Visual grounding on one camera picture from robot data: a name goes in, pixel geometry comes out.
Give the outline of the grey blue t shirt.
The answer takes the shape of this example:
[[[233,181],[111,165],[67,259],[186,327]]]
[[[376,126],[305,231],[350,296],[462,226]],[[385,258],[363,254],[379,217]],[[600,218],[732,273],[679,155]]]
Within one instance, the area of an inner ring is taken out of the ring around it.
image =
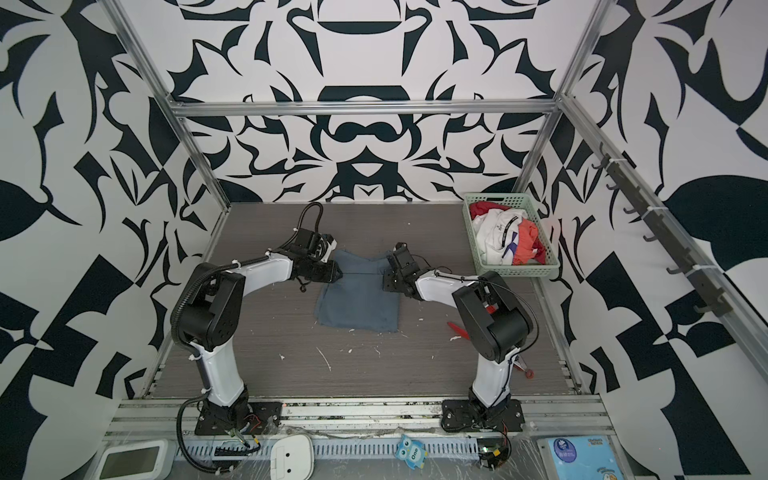
[[[322,289],[314,311],[318,323],[347,330],[396,332],[400,296],[383,289],[383,274],[389,268],[386,257],[367,259],[341,251],[335,261],[342,278]]]

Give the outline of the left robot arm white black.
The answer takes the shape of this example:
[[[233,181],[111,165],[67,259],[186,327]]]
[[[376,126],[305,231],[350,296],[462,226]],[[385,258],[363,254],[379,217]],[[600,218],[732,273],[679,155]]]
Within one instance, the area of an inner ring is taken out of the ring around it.
[[[336,241],[320,232],[323,213],[318,202],[305,206],[290,237],[260,257],[199,264],[172,310],[173,342],[189,354],[201,377],[202,412],[222,428],[242,429],[249,416],[249,393],[233,346],[244,297],[283,282],[295,281],[306,292],[312,284],[342,278],[331,259]]]

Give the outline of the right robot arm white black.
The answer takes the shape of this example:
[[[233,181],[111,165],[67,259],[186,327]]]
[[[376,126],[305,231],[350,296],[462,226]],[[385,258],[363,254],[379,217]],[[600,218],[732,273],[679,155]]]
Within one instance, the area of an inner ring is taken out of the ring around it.
[[[538,320],[524,300],[493,271],[463,276],[422,267],[404,243],[386,259],[383,289],[455,308],[478,354],[468,399],[443,404],[441,427],[449,432],[519,427],[522,415],[515,411],[511,374],[519,355],[539,338]]]

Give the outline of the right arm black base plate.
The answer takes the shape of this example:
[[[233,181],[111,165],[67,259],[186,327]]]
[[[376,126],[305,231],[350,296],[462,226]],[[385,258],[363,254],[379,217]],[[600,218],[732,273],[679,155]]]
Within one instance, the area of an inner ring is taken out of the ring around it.
[[[444,400],[441,428],[448,433],[504,431],[522,432],[526,423],[519,400],[507,398],[486,408],[479,400]]]

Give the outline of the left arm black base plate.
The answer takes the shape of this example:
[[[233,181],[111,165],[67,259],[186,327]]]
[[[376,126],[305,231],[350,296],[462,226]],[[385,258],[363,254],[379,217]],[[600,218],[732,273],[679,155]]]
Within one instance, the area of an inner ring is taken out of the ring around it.
[[[242,401],[232,407],[221,407],[205,401],[194,433],[217,436],[238,431],[243,436],[262,435],[280,425],[282,407],[280,402]]]

